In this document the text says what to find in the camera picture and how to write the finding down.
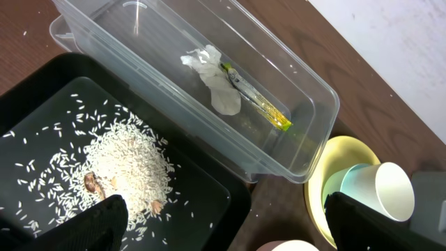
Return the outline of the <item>light blue bowl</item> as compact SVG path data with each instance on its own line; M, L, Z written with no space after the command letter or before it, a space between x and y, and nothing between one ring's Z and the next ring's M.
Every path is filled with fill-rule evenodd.
M369 164L356 164L352 167L349 167L348 169L343 169L341 171L338 171L334 173L332 176L329 177L329 179L325 182L325 185L323 186L323 192L321 197L322 206L325 206L325 201L328 197L328 195L331 195L333 192L340 192L342 183L346 179L346 176L353 170L368 167Z

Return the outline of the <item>white tissue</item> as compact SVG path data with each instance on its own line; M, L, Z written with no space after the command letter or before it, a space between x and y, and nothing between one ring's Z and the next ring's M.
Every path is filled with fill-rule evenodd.
M201 81L210 89L211 105L222 115L234 116L240 112L240 93L232 86L220 67L222 54L212 45L204 50L195 49L181 56L183 65L195 70Z

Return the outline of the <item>yellow green snack wrapper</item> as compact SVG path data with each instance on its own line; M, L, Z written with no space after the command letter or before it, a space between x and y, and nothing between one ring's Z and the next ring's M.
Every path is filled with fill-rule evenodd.
M221 63L220 66L226 72L232 86L276 129L287 131L293 125L267 98L245 80L230 63Z

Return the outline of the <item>white paper cup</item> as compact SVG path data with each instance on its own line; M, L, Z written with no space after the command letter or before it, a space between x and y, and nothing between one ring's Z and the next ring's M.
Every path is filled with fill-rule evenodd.
M412 183L393 162L352 167L340 192L397 222L409 220L415 207Z

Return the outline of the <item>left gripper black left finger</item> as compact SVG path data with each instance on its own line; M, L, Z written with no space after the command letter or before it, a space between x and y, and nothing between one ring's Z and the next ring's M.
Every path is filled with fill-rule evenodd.
M127 225L125 200L113 195L37 238L1 220L1 251L119 251Z

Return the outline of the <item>white bowl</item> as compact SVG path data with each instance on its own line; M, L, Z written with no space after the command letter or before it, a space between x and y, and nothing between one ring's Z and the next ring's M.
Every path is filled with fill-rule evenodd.
M311 243L301 240L271 241L259 247L256 251L319 251Z

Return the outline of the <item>yellow plate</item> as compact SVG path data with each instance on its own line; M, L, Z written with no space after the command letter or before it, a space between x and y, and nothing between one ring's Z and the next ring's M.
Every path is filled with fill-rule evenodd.
M365 143L354 137L333 137L327 141L312 177L305 183L305 203L310 218L318 232L334 249L337 247L323 208L323 187L334 173L356 164L377 165L380 160Z

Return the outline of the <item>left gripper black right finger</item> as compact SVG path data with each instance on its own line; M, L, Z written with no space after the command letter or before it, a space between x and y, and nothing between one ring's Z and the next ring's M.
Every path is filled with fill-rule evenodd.
M445 251L344 193L327 196L324 207L338 251Z

